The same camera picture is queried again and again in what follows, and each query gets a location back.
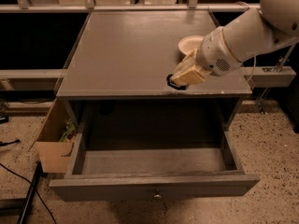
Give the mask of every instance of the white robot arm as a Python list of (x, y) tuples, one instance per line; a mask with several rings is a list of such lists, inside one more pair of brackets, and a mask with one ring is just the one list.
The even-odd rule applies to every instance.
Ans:
[(206, 35), (196, 52), (197, 64), (213, 75), (223, 76), (254, 56), (298, 42), (299, 0), (260, 3), (261, 10), (251, 8)]

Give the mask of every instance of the open drawer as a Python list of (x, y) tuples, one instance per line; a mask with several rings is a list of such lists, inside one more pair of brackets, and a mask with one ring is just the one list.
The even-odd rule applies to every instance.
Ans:
[(246, 175), (214, 99), (86, 101), (64, 179), (65, 201), (244, 195)]

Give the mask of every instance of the floor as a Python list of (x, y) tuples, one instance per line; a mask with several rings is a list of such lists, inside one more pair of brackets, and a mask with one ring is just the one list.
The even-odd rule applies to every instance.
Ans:
[[(299, 223), (299, 134), (276, 102), (266, 114), (244, 103), (230, 128), (233, 143), (248, 174), (261, 181), (243, 197), (200, 198), (188, 201), (65, 203), (48, 188), (53, 175), (42, 178), (38, 190), (57, 223)], [(31, 180), (38, 156), (33, 143), (44, 116), (11, 115), (0, 124), (0, 162)], [(0, 199), (22, 198), (28, 184), (0, 167)], [(0, 217), (16, 223), (17, 216)], [(28, 223), (53, 223), (35, 196)]]

